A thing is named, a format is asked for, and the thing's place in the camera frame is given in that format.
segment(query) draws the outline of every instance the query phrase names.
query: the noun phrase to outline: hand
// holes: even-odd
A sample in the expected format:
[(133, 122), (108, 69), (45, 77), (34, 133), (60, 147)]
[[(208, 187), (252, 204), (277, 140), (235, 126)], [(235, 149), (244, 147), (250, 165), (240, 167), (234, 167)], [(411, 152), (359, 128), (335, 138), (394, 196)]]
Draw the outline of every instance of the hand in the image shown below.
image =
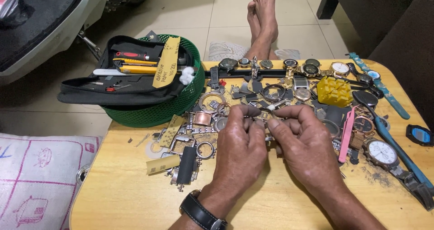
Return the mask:
[(294, 176), (315, 197), (347, 189), (342, 179), (330, 132), (307, 105), (288, 106), (274, 112), (284, 121), (268, 120)]
[(267, 159), (265, 126), (244, 116), (258, 116), (261, 111), (250, 105), (231, 107), (226, 127), (218, 134), (216, 168), (199, 201), (213, 202), (211, 213), (226, 217), (242, 194), (252, 186)]

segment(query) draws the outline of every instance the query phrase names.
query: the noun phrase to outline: green basket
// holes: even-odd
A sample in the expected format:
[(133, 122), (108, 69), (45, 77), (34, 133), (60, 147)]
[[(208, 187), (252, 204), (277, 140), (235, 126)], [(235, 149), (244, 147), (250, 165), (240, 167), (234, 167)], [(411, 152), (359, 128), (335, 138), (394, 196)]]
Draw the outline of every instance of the green basket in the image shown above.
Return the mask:
[[(176, 35), (159, 34), (163, 42), (166, 42), (169, 37)], [(148, 38), (139, 38), (143, 41), (149, 41)], [(193, 78), (193, 81), (188, 84), (181, 94), (162, 104), (152, 106), (125, 106), (113, 109), (109, 106), (101, 106), (107, 115), (114, 121), (127, 127), (154, 127), (163, 123), (169, 122), (173, 114), (182, 115), (186, 110), (189, 110), (198, 100), (202, 93), (203, 85), (205, 84), (205, 72), (200, 64), (200, 54), (198, 48), (189, 40), (181, 37), (180, 45), (191, 51), (194, 58), (194, 66), (198, 67), (198, 71)]]

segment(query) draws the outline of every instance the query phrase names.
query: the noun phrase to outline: barefoot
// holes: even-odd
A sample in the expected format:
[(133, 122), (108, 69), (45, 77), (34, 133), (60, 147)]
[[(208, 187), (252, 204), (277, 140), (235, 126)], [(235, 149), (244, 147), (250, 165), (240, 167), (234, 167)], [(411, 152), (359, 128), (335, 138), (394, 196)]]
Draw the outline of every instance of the barefoot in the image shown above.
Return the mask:
[(256, 14), (255, 2), (250, 2), (247, 5), (247, 21), (250, 25), (250, 30), (252, 31), (252, 44), (255, 42), (256, 38), (261, 32), (261, 25), (259, 24), (258, 15)]
[(270, 35), (272, 43), (279, 35), (276, 20), (276, 0), (254, 0), (261, 31)]

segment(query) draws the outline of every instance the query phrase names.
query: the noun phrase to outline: scooter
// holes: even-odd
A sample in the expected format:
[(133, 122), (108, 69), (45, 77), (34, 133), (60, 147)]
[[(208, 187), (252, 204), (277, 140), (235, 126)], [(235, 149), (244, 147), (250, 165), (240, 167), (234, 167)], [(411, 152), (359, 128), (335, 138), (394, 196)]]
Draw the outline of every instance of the scooter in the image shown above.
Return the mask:
[[(81, 39), (98, 58), (85, 30), (102, 13), (146, 0), (0, 0), (0, 86), (23, 77)], [(5, 11), (9, 3), (11, 10)]]

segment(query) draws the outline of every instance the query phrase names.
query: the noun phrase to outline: wooden table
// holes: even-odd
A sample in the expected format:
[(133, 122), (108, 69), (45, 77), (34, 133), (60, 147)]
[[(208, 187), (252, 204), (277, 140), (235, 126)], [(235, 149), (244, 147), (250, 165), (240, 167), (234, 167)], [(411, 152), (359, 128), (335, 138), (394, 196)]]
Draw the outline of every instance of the wooden table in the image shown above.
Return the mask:
[[(350, 62), (348, 59), (321, 60), (321, 68), (327, 69), (335, 61)], [(426, 124), (393, 74), (378, 63), (365, 63), (382, 75), (383, 83), (411, 118), (402, 119), (386, 99), (379, 100), (376, 112), (382, 116), (389, 115), (392, 136), (434, 182), (434, 149), (421, 147), (405, 137), (408, 124), (423, 127)], [(203, 62), (205, 69), (216, 64), (217, 62)], [(279, 68), (282, 61), (274, 61), (274, 66)], [(225, 81), (226, 87), (241, 83), (241, 79)], [(268, 78), (262, 82), (276, 83), (276, 79)], [(226, 100), (231, 100), (228, 93), (225, 93)], [(187, 193), (201, 189), (211, 181), (214, 159), (203, 161), (197, 180), (186, 185), (183, 193), (178, 192), (175, 185), (169, 184), (170, 177), (165, 177), (164, 173), (146, 175), (145, 162), (150, 160), (144, 153), (147, 141), (139, 147), (135, 145), (146, 134), (157, 133), (163, 127), (167, 127), (167, 124), (130, 128), (116, 122), (111, 123), (74, 202), (70, 218), (72, 230), (167, 229), (180, 216), (178, 207)], [(132, 143), (127, 142), (130, 138), (133, 139)], [(216, 145), (217, 134), (195, 135), (195, 138), (199, 142), (210, 141)], [(330, 229), (325, 212), (295, 180), (283, 160), (277, 158), (274, 149), (270, 149), (268, 157), (258, 181), (243, 195), (227, 217), (230, 229)], [(347, 176), (344, 181), (388, 229), (432, 229), (433, 212), (427, 212), (391, 174), (370, 166), (364, 155), (359, 155), (359, 158), (358, 165), (347, 163), (341, 167)]]

